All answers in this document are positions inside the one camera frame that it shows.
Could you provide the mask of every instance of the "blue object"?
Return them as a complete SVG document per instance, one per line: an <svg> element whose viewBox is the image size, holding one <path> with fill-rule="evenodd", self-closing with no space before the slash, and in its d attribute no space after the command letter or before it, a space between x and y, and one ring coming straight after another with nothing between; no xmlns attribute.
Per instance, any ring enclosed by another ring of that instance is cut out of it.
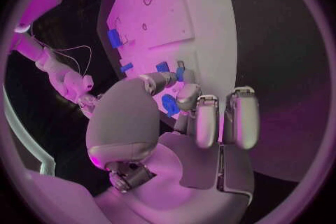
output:
<svg viewBox="0 0 336 224"><path fill-rule="evenodd" d="M183 81L183 73L184 73L184 68L183 67L179 67L176 70L176 76L178 78L178 81Z"/></svg>
<svg viewBox="0 0 336 224"><path fill-rule="evenodd" d="M162 62L156 65L158 72L170 72L167 62Z"/></svg>
<svg viewBox="0 0 336 224"><path fill-rule="evenodd" d="M112 29L112 30L108 31L108 36L109 36L112 48L116 49L116 48L123 45L116 29Z"/></svg>
<svg viewBox="0 0 336 224"><path fill-rule="evenodd" d="M178 112L180 112L180 109L176 103L176 100L174 97L172 97L169 94L163 95L162 97L162 104L164 108L168 111L167 116L171 117Z"/></svg>
<svg viewBox="0 0 336 224"><path fill-rule="evenodd" d="M122 71L122 72L124 73L124 72L126 72L127 70L130 70L131 68L133 68L132 63L128 63L128 64L126 64L125 66L122 66L122 67L120 68L120 71Z"/></svg>

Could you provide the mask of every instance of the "white surface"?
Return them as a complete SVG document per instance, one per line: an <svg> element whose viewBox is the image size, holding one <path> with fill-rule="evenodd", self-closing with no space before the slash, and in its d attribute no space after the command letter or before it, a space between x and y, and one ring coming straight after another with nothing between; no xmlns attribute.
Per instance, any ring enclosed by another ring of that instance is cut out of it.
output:
<svg viewBox="0 0 336 224"><path fill-rule="evenodd" d="M152 0L149 6L143 0L116 0L108 26L119 31L124 43L118 48L120 63L134 65L126 71L129 78L156 72L162 61L175 72L177 60L183 60L187 69L195 71L203 94L219 97L223 121L225 97L236 79L237 41L231 0ZM155 97L161 111L166 112L162 95L176 97L181 86L178 83Z"/></svg>
<svg viewBox="0 0 336 224"><path fill-rule="evenodd" d="M5 88L3 87L4 96L4 113L7 121L12 128L16 137L27 148L27 150L41 162L40 173L44 175L55 175L56 163L54 158L51 157L36 141L30 136L25 127L15 114L15 111L8 99Z"/></svg>

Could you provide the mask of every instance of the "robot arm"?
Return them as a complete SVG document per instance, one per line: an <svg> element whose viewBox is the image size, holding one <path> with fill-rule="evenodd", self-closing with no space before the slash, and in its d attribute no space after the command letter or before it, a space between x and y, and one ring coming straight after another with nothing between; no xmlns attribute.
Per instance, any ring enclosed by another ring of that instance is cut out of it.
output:
<svg viewBox="0 0 336 224"><path fill-rule="evenodd" d="M16 33L11 50L35 62L37 68L46 72L57 92L67 100L79 104L90 118L97 98L88 94L94 82L91 76L81 76L72 68L59 62L50 48L41 46L27 33Z"/></svg>

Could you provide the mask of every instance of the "blue block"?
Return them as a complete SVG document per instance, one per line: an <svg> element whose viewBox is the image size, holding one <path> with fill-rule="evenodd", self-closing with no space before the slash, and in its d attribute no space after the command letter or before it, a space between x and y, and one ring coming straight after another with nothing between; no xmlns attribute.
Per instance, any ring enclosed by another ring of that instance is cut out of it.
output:
<svg viewBox="0 0 336 224"><path fill-rule="evenodd" d="M163 95L162 97L162 104L164 108L168 111L167 116L171 117L178 112L180 112L180 109L176 103L176 100L174 97L172 97L169 94Z"/></svg>
<svg viewBox="0 0 336 224"><path fill-rule="evenodd" d="M156 70L158 72L170 72L167 62L162 62L156 65Z"/></svg>
<svg viewBox="0 0 336 224"><path fill-rule="evenodd" d="M179 67L176 70L176 76L178 78L178 81L183 81L183 73L184 73L184 68L183 67Z"/></svg>
<svg viewBox="0 0 336 224"><path fill-rule="evenodd" d="M122 67L120 68L120 71L122 71L122 72L124 73L124 72L126 72L127 70L130 70L131 68L133 68L132 63L128 63L128 64L126 64L125 66L122 66Z"/></svg>
<svg viewBox="0 0 336 224"><path fill-rule="evenodd" d="M116 48L123 45L116 29L112 29L112 30L108 31L108 36L109 36L112 48L116 49Z"/></svg>

